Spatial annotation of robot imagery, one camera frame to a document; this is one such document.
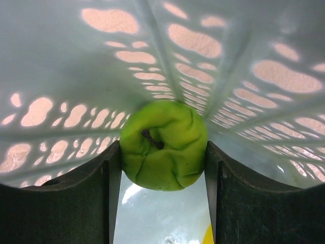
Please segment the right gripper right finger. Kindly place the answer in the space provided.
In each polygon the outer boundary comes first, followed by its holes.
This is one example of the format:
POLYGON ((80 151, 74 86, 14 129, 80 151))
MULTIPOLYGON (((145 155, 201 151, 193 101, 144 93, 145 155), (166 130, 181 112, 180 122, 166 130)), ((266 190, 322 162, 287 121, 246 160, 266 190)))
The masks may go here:
POLYGON ((204 174, 215 243, 324 243, 324 185, 275 181, 213 142, 204 174))

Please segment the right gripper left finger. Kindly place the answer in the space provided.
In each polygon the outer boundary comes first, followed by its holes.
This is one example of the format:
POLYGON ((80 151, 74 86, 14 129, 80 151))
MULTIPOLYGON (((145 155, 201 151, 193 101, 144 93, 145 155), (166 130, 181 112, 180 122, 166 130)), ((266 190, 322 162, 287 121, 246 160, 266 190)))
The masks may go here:
POLYGON ((41 186, 1 185, 1 243, 112 243, 120 182, 115 141, 41 186))

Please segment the green chayote toy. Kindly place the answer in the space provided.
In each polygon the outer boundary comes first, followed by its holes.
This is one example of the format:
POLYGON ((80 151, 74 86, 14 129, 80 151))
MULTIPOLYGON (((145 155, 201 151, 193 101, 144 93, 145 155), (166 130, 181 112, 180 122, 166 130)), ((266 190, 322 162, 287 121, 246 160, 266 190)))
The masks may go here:
POLYGON ((194 108, 155 101, 131 115, 121 131, 122 169, 143 188, 180 191, 203 173, 207 141, 207 127, 194 108))

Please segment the light blue plastic basket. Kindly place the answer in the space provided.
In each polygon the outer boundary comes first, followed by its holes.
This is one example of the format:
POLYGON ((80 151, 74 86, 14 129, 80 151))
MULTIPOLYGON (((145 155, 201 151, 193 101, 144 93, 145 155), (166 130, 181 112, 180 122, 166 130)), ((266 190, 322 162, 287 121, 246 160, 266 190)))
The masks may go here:
MULTIPOLYGON (((155 100, 293 187, 324 185, 324 1, 1 1, 1 185, 41 186, 155 100)), ((112 243, 202 243, 205 174, 178 192, 121 170, 112 243)))

